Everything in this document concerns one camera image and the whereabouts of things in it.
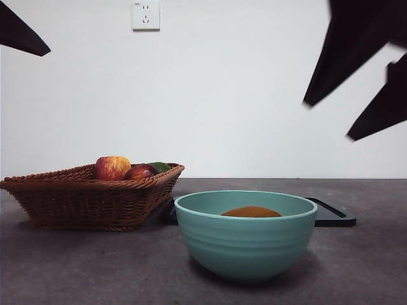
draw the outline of brown powder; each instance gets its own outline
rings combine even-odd
[[[268,208],[261,207],[243,207],[227,211],[222,214],[223,216],[236,216],[236,217],[280,217],[281,214]]]

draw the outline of bowl rim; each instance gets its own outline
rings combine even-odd
[[[310,203],[312,205],[312,209],[310,211],[307,211],[305,213],[300,213],[300,214],[295,214],[295,215],[288,215],[288,216],[280,216],[280,217],[238,217],[238,216],[224,216],[224,215],[216,215],[216,214],[209,214],[209,213],[203,213],[203,212],[197,212],[194,210],[190,210],[189,208],[184,208],[182,207],[178,201],[190,197],[190,196],[195,196],[198,194],[205,194],[205,193],[268,193],[268,194],[278,194],[278,195],[283,195],[283,196],[287,196],[287,197],[292,197],[292,198],[296,198],[296,199],[300,199],[303,201],[307,201],[308,203]],[[285,220],[285,219],[295,219],[295,218],[300,218],[300,217],[305,217],[307,215],[311,215],[313,213],[316,213],[318,206],[315,202],[313,202],[312,200],[306,199],[304,197],[300,197],[300,196],[296,196],[296,195],[292,195],[292,194],[286,194],[286,193],[279,193],[279,192],[270,192],[270,191],[252,191],[252,190],[244,190],[244,189],[222,189],[222,190],[216,190],[216,191],[202,191],[202,192],[195,192],[195,193],[190,193],[190,194],[186,194],[186,195],[182,195],[180,197],[178,197],[177,199],[175,199],[174,201],[174,205],[176,208],[191,213],[191,214],[195,214],[195,215],[199,215],[199,216],[204,216],[204,217],[209,217],[209,218],[216,218],[216,219],[224,219],[224,220],[232,220],[232,219],[239,219],[239,220],[243,220],[243,221],[278,221],[278,220]]]

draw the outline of green fruit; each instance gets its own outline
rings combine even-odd
[[[148,164],[153,165],[160,173],[166,172],[167,170],[171,169],[171,166],[164,162],[152,162]]]

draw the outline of red apple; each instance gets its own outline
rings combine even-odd
[[[158,174],[158,170],[150,164],[138,164],[127,171],[123,180],[137,180]]]
[[[123,180],[125,173],[132,167],[125,157],[100,157],[95,164],[95,178],[97,180]]]

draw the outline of black tray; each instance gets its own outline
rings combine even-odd
[[[351,227],[356,224],[356,218],[348,211],[328,205],[317,198],[306,197],[306,199],[312,200],[318,205],[316,227]],[[178,225],[174,199],[165,204],[162,220],[166,224]]]

